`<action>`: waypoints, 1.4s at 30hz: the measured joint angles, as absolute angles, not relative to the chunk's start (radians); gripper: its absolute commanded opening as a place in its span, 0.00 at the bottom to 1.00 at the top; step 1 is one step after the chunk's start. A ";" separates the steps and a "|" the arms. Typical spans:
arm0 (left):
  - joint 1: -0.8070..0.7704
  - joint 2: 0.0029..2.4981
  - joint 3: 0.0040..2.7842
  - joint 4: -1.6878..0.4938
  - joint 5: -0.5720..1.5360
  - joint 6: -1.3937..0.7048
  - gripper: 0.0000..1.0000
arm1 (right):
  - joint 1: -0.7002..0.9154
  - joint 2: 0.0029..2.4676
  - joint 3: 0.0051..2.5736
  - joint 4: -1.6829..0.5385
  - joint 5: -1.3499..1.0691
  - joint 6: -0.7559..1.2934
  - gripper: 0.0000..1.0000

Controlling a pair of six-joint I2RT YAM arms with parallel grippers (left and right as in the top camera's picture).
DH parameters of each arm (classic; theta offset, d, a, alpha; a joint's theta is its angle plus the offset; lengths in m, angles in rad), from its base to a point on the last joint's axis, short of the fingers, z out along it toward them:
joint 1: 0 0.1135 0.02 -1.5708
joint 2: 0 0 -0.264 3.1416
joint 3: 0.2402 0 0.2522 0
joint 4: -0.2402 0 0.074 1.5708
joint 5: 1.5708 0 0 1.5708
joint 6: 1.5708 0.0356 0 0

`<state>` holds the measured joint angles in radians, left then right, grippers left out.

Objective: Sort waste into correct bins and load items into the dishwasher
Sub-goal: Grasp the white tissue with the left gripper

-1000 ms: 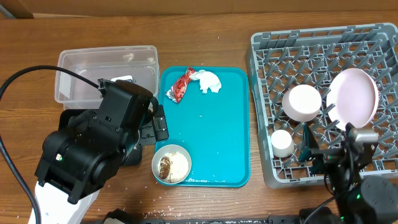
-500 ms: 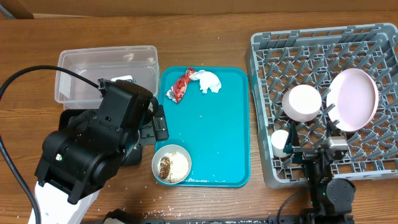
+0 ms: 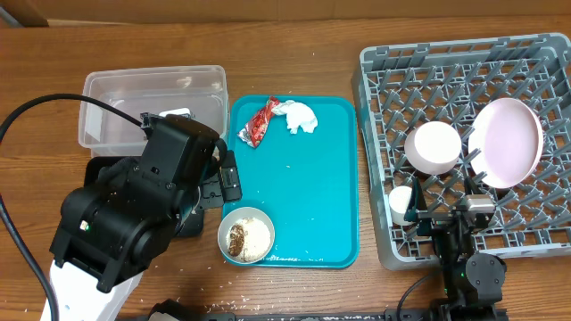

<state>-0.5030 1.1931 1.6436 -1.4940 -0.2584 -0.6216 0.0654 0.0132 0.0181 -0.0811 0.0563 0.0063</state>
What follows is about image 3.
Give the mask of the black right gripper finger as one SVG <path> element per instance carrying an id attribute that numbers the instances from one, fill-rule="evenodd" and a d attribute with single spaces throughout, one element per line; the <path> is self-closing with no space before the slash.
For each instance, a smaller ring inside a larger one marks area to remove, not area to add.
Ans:
<path id="1" fill-rule="evenodd" d="M 419 222 L 427 213 L 426 199 L 418 177 L 413 180 L 409 204 L 404 214 L 404 220 L 410 223 Z"/>
<path id="2" fill-rule="evenodd" d="M 466 177 L 464 179 L 464 189 L 466 195 L 483 195 L 482 191 L 478 185 L 475 183 L 472 177 Z"/>

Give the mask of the white napkin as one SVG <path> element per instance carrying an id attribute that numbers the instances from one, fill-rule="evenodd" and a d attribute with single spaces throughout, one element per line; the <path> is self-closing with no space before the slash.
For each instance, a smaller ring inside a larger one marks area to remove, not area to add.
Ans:
<path id="1" fill-rule="evenodd" d="M 314 111 L 308 105 L 294 100 L 279 103 L 271 111 L 277 116 L 285 116 L 287 129 L 292 135 L 296 135 L 299 129 L 312 134 L 319 124 Z"/>

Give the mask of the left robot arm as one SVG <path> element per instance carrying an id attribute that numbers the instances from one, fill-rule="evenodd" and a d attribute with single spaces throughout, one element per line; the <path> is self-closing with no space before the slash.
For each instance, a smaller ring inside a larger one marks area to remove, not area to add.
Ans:
<path id="1" fill-rule="evenodd" d="M 232 152 L 212 128 L 181 115 L 148 114 L 140 127 L 148 143 L 141 157 L 125 157 L 71 192 L 50 247 L 44 320 L 113 320 L 152 260 L 164 253 L 207 180 L 219 181 L 222 198 L 237 206 L 225 214 L 222 239 L 242 218 L 256 218 L 281 242 L 281 225 L 296 221 L 286 197 L 268 205 L 241 199 Z"/>

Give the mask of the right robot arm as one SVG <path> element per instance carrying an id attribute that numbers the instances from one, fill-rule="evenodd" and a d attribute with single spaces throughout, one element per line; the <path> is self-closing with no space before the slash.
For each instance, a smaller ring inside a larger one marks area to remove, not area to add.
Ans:
<path id="1" fill-rule="evenodd" d="M 507 265 L 496 255 L 478 252 L 473 233 L 486 229 L 495 214 L 492 197 L 468 177 L 465 195 L 445 212 L 430 211 L 416 179 L 405 219 L 417 224 L 417 234 L 432 239 L 443 276 L 444 299 L 432 300 L 424 320 L 501 321 L 509 318 L 495 304 L 502 300 Z"/>

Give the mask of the red foil wrapper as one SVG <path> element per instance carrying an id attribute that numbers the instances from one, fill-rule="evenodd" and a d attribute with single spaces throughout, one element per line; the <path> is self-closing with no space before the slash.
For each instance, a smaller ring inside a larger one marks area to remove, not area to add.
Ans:
<path id="1" fill-rule="evenodd" d="M 265 105 L 244 125 L 244 128 L 237 133 L 238 137 L 252 148 L 257 148 L 265 136 L 269 123 L 274 116 L 272 109 L 279 104 L 280 101 L 275 96 L 271 96 Z"/>

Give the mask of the grey bowl with rice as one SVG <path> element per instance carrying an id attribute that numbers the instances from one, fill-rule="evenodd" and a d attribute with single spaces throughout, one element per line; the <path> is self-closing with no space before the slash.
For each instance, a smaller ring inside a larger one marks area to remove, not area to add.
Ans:
<path id="1" fill-rule="evenodd" d="M 223 217 L 218 230 L 222 254 L 237 265 L 261 262 L 272 249 L 275 238 L 269 216 L 253 207 L 231 210 Z"/>

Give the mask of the cream white cup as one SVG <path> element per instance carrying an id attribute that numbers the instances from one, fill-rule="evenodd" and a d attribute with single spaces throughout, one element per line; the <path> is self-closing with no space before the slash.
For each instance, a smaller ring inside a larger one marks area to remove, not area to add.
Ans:
<path id="1" fill-rule="evenodd" d="M 404 219 L 411 195 L 412 189 L 406 185 L 397 186 L 389 193 L 389 208 L 394 224 L 399 226 L 411 225 L 411 222 Z"/>

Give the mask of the white round plate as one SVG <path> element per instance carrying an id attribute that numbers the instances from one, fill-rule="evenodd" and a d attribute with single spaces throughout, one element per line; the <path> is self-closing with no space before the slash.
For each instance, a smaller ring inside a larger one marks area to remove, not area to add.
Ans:
<path id="1" fill-rule="evenodd" d="M 543 131 L 538 116 L 525 103 L 501 98 L 476 116 L 468 150 L 476 152 L 470 165 L 482 182 L 505 189 L 524 181 L 541 158 Z"/>

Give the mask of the pink white bowl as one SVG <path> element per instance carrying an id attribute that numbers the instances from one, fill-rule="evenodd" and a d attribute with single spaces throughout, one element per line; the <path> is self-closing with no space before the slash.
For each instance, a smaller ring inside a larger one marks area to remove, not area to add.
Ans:
<path id="1" fill-rule="evenodd" d="M 410 165 L 428 175 L 441 175 L 453 169 L 461 148 L 459 133 L 441 121 L 430 121 L 412 130 L 404 145 Z"/>

